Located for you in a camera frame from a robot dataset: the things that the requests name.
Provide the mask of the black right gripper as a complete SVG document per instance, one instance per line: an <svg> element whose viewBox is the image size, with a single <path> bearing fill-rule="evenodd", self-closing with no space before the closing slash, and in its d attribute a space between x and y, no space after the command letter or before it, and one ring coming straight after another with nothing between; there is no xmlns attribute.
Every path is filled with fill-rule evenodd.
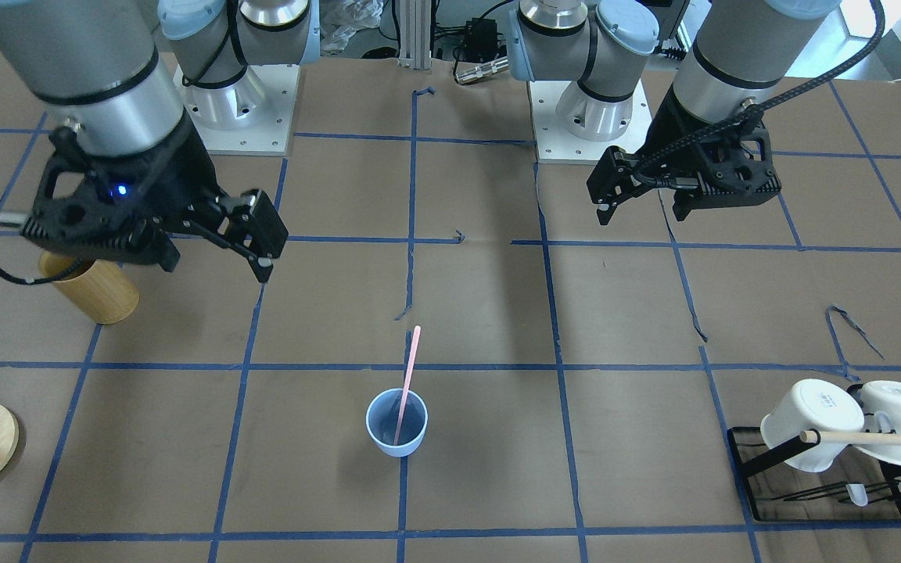
<svg viewBox="0 0 901 563"><path fill-rule="evenodd" d="M90 156L72 128L49 135L54 151L21 228L36 246L76 259L175 269L171 234L199 235L246 259L261 284L289 238L266 192L221 195L192 125L132 156Z"/></svg>

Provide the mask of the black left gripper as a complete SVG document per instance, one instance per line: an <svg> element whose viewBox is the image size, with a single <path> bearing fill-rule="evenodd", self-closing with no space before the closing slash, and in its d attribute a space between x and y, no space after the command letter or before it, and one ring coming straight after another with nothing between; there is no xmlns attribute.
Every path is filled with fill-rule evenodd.
<svg viewBox="0 0 901 563"><path fill-rule="evenodd" d="M692 210L761 206L781 192L773 164L764 107L737 108L741 118L721 131L694 117L668 91L655 112L639 154L611 145L587 179L598 224L610 224L616 207L653 188L671 188L673 215Z"/></svg>

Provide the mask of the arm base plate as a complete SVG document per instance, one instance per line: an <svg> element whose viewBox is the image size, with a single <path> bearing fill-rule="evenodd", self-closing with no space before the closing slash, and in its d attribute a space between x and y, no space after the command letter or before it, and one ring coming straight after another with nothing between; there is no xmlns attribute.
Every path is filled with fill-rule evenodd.
<svg viewBox="0 0 901 563"><path fill-rule="evenodd" d="M652 121L641 82L629 99L589 99L571 81L529 82L530 116L539 163L595 164L610 146L637 152Z"/></svg>
<svg viewBox="0 0 901 563"><path fill-rule="evenodd" d="M301 66L248 67L221 89L186 87L176 68L173 83L211 156L286 156Z"/></svg>

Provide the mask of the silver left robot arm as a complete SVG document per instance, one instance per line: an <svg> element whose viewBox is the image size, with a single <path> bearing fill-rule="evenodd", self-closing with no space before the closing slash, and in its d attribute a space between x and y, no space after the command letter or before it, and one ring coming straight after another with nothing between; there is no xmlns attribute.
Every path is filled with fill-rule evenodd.
<svg viewBox="0 0 901 563"><path fill-rule="evenodd" d="M608 147L587 179L598 221L653 189L673 216L761 206L781 182L763 117L774 88L837 1L714 1L636 150ZM514 1L507 50L515 79L566 82L558 117L581 138L591 111L630 106L660 24L637 1Z"/></svg>

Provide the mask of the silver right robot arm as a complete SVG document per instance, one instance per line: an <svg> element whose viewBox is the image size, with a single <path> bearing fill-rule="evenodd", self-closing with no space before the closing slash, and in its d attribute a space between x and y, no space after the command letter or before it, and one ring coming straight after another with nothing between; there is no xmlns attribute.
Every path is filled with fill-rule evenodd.
<svg viewBox="0 0 901 563"><path fill-rule="evenodd" d="M280 153L272 75L321 54L318 1L161 1L174 76L132 1L0 1L0 50L55 121L28 213L0 213L0 278L61 281L86 261L158 266L171 234L238 253L264 284L289 237L260 189L229 195L208 151Z"/></svg>

